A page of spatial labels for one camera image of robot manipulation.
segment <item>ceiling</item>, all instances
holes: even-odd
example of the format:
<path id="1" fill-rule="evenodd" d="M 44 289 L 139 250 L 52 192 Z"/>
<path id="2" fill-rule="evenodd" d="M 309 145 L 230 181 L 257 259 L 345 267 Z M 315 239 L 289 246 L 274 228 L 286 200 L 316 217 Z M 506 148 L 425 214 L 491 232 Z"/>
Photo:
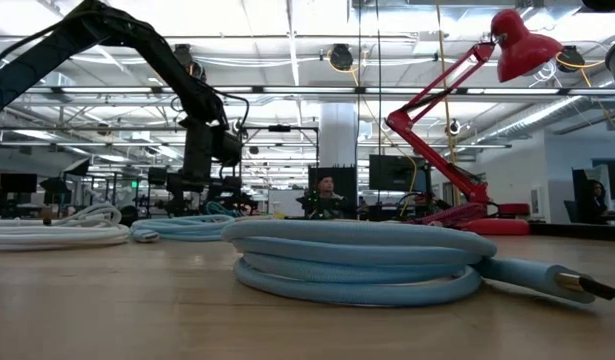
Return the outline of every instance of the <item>ceiling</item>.
<path id="1" fill-rule="evenodd" d="M 348 0 L 106 0 L 118 9 L 127 11 L 137 19 L 150 23 L 170 45 L 192 45 L 196 60 L 203 64 L 208 83 L 213 86 L 327 86 L 354 87 L 350 73 L 332 70 L 327 52 L 335 43 L 349 44 L 356 58 L 360 86 L 423 88 L 442 72 L 442 64 L 435 61 L 439 51 L 438 22 L 435 7 L 430 1 L 381 0 L 379 21 L 374 1 Z M 75 0 L 0 0 L 0 51 L 22 36 L 59 21 L 79 1 Z M 444 53 L 448 64 L 455 62 L 483 34 L 489 31 L 491 18 L 501 9 L 514 8 L 515 0 L 440 1 L 441 28 L 445 32 Z M 585 12 L 578 1 L 545 1 L 546 8 L 520 8 L 526 26 L 537 33 L 554 37 L 565 45 L 576 45 L 588 63 L 602 61 L 607 48 L 615 41 L 615 13 Z M 381 41 L 378 42 L 377 30 Z M 27 48 L 15 52 L 11 60 Z M 550 88 L 583 87 L 579 73 L 565 74 L 543 69 L 534 76 L 520 77 L 499 84 L 496 75 L 496 50 L 493 59 L 472 75 L 462 86 L 468 88 Z M 604 66 L 589 69 L 592 82 L 606 70 Z M 131 137 L 156 143 L 182 143 L 184 132 L 178 131 L 175 122 L 181 120 L 170 103 L 169 95 L 118 94 L 114 88 L 126 86 L 167 86 L 158 74 L 129 48 L 95 47 L 63 63 L 41 85 L 102 87 L 97 94 L 70 94 L 68 103 L 50 96 L 26 95 L 12 104 L 7 117 L 0 124 L 11 126 L 56 126 L 69 131 L 42 131 L 39 133 L 8 132 L 6 141 L 50 141 L 120 143 L 132 141 Z M 321 104 L 326 102 L 356 102 L 356 97 L 327 94 L 265 95 L 247 94 L 251 102 L 247 124 L 267 126 L 289 124 L 318 127 Z M 359 107 L 358 117 L 367 123 L 358 151 L 359 159 L 368 159 L 377 153 L 378 126 L 374 117 L 384 117 L 399 108 L 408 96 L 382 98 L 382 112 L 375 95 L 367 95 Z M 470 99 L 450 97 L 449 116 L 463 125 L 461 136 L 469 138 L 487 131 L 496 124 L 535 103 L 552 101 L 548 97 L 525 96 L 505 98 L 481 96 Z M 225 110 L 232 122 L 242 118 L 242 104 L 229 101 Z M 112 126 L 149 127 L 130 132 L 113 132 L 101 136 L 94 131 L 79 128 L 98 123 Z M 446 144 L 446 114 L 444 106 L 437 106 L 414 126 L 414 132 L 427 143 Z M 251 143 L 303 143 L 301 147 L 261 147 L 257 155 L 247 152 L 245 164 L 249 173 L 245 183 L 293 184 L 306 181 L 305 166 L 316 156 L 305 134 L 299 132 L 260 132 Z M 506 143 L 509 139 L 498 139 Z M 182 161 L 181 146 L 164 146 L 158 154 L 148 154 L 141 146 L 118 146 L 112 149 L 96 146 L 72 146 L 91 154 L 115 155 L 126 158 L 123 162 L 97 158 L 101 164 L 114 166 L 126 163 L 149 165 L 179 165 Z M 387 149 L 397 154 L 396 149 Z M 466 151 L 461 155 L 475 155 Z M 276 159 L 279 166 L 291 163 L 292 168 L 270 172 L 270 162 Z M 280 159 L 291 161 L 280 162 Z"/>

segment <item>white column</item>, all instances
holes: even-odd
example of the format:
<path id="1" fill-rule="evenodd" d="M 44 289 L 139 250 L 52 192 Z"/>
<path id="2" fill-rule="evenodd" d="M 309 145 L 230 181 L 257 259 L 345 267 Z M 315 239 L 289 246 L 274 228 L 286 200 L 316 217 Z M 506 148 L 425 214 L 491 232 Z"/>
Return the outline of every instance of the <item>white column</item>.
<path id="1" fill-rule="evenodd" d="M 324 103 L 320 110 L 320 167 L 356 164 L 358 116 L 354 103 Z"/>

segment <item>red desk lamp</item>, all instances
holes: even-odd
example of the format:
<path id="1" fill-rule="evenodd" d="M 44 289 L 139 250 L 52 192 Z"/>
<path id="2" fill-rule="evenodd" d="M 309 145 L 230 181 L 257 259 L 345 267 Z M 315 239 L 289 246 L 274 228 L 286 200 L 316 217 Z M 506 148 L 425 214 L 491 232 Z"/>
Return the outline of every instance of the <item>red desk lamp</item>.
<path id="1" fill-rule="evenodd" d="M 468 173 L 455 165 L 448 163 L 441 155 L 429 147 L 412 131 L 412 126 L 427 114 L 443 98 L 455 90 L 483 64 L 489 61 L 496 44 L 500 45 L 502 55 L 498 60 L 498 80 L 512 80 L 548 62 L 555 57 L 563 46 L 556 40 L 538 34 L 532 34 L 525 27 L 523 20 L 515 10 L 503 10 L 491 22 L 491 42 L 474 45 L 465 55 L 449 67 L 437 79 L 432 81 L 420 94 L 414 97 L 402 108 L 392 112 L 387 117 L 387 125 L 407 141 L 416 152 L 435 166 L 438 171 L 449 179 L 471 203 L 491 204 L 487 196 L 487 183 L 474 182 Z M 447 89 L 431 96 L 426 96 L 443 79 L 449 76 L 458 66 L 471 56 L 476 58 L 476 64 L 461 75 Z M 411 118 L 408 114 L 416 108 L 427 105 L 420 113 Z M 529 215 L 527 204 L 499 204 L 498 213 L 503 217 Z"/>

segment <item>black robotic arm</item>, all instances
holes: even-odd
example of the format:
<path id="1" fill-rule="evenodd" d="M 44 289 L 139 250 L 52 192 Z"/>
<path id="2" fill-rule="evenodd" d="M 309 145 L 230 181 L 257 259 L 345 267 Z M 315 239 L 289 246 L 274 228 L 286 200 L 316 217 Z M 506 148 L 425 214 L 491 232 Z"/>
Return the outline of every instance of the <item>black robotic arm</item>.
<path id="1" fill-rule="evenodd" d="M 171 86 L 188 115 L 180 123 L 187 129 L 183 176 L 208 180 L 212 156 L 225 166 L 238 164 L 241 145 L 227 132 L 229 126 L 218 91 L 190 76 L 151 25 L 99 0 L 84 0 L 59 23 L 6 49 L 0 61 L 49 32 L 49 36 L 0 69 L 0 112 L 73 55 L 96 45 L 131 47 Z M 219 126 L 210 127 L 208 124 L 215 120 Z"/>

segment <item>table surface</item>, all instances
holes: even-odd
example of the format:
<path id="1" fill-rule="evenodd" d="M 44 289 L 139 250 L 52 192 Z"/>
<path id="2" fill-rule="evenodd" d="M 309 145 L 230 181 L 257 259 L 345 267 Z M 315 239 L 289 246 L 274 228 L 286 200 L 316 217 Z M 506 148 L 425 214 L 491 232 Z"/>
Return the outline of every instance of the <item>table surface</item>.
<path id="1" fill-rule="evenodd" d="M 499 238 L 615 286 L 615 242 Z M 285 299 L 239 284 L 224 243 L 0 253 L 0 359 L 615 359 L 615 300 L 487 282 L 408 309 Z"/>

